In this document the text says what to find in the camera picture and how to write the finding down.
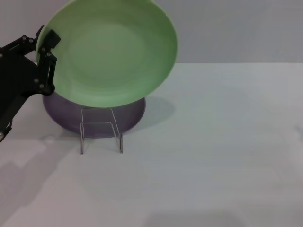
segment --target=green plate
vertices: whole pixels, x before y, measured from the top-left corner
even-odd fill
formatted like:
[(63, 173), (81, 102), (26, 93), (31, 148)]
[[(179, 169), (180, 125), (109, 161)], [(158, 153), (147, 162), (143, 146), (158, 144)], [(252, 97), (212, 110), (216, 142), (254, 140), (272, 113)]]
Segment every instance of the green plate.
[(71, 2), (45, 25), (37, 49), (51, 29), (61, 38), (52, 50), (56, 92), (80, 105), (135, 102), (155, 90), (176, 61), (176, 31), (150, 0)]

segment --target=white tabletop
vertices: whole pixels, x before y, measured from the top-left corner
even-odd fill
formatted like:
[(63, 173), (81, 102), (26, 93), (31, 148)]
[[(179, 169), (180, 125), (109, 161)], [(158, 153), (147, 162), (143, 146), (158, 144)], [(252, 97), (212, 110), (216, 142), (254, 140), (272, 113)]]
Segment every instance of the white tabletop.
[(0, 144), (1, 227), (302, 227), (303, 64), (177, 64), (124, 136), (30, 98)]

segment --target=gray wall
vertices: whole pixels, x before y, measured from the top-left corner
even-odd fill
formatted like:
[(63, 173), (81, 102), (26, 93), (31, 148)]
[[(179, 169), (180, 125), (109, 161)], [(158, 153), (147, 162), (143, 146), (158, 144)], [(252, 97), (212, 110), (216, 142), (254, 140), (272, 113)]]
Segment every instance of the gray wall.
[[(69, 0), (0, 0), (0, 46), (34, 35)], [(303, 0), (156, 0), (179, 62), (303, 62)]]

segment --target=purple bowl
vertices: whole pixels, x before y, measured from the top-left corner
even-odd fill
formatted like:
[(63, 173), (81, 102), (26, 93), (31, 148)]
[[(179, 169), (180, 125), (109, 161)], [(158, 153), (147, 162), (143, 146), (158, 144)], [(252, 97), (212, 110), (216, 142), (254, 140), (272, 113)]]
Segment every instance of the purple bowl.
[[(73, 103), (57, 93), (43, 97), (43, 104), (48, 115), (63, 128), (80, 134), (82, 122), (81, 111), (87, 106)], [(143, 117), (145, 112), (145, 98), (134, 103), (113, 107), (116, 122), (121, 134), (132, 129)], [(116, 135), (118, 131), (112, 112), (108, 108), (85, 109), (83, 111), (84, 133), (86, 138), (114, 137), (111, 124), (92, 124), (94, 122), (112, 122)]]

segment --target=plate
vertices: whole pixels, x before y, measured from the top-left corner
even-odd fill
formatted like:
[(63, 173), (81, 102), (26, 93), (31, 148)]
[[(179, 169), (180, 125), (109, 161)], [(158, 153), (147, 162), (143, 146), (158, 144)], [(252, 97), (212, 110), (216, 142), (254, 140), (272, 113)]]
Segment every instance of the plate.
[[(86, 106), (73, 103), (57, 93), (43, 97), (43, 104), (48, 115), (61, 127), (80, 134), (82, 122), (81, 111)], [(121, 134), (131, 130), (143, 117), (145, 112), (145, 98), (124, 106), (113, 107), (116, 122)], [(114, 124), (113, 115), (108, 108), (85, 109), (83, 111), (84, 134), (86, 138), (114, 137), (110, 124), (90, 124), (93, 122), (112, 122), (116, 135), (118, 131)]]
[(176, 61), (175, 29), (150, 0), (71, 2), (45, 25), (37, 50), (51, 29), (61, 38), (52, 50), (56, 92), (80, 105), (114, 107), (144, 98)]

